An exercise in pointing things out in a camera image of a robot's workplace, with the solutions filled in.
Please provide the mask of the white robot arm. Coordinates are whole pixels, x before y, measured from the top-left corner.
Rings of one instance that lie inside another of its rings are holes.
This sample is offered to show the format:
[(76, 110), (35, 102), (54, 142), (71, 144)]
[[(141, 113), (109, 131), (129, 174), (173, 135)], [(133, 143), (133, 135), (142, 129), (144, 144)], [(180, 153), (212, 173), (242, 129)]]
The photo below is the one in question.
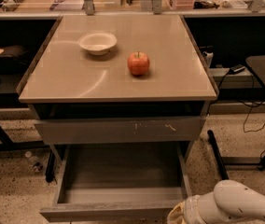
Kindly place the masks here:
[(178, 203), (167, 224), (222, 224), (247, 219), (265, 222), (265, 196), (239, 182), (222, 180), (212, 192)]

